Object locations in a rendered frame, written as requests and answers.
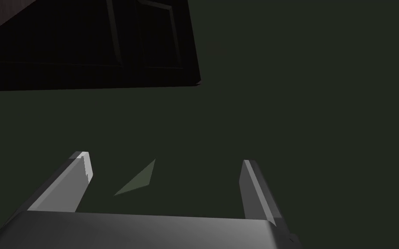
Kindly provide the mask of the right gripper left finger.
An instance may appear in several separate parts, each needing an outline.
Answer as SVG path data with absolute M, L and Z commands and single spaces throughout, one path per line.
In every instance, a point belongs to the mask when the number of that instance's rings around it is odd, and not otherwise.
M 75 212 L 92 177 L 93 170 L 88 152 L 76 152 L 70 164 L 48 181 L 45 190 L 34 197 L 28 211 Z

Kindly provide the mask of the dark wooden cabinet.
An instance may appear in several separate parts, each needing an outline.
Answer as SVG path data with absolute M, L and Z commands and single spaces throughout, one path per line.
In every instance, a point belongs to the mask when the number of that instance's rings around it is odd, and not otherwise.
M 200 82 L 188 0 L 0 0 L 0 91 Z

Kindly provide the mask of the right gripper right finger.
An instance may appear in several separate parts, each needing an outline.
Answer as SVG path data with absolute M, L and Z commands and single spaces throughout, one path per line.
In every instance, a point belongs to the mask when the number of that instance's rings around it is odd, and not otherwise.
M 239 188 L 246 219 L 267 220 L 283 226 L 283 216 L 255 160 L 243 160 Z

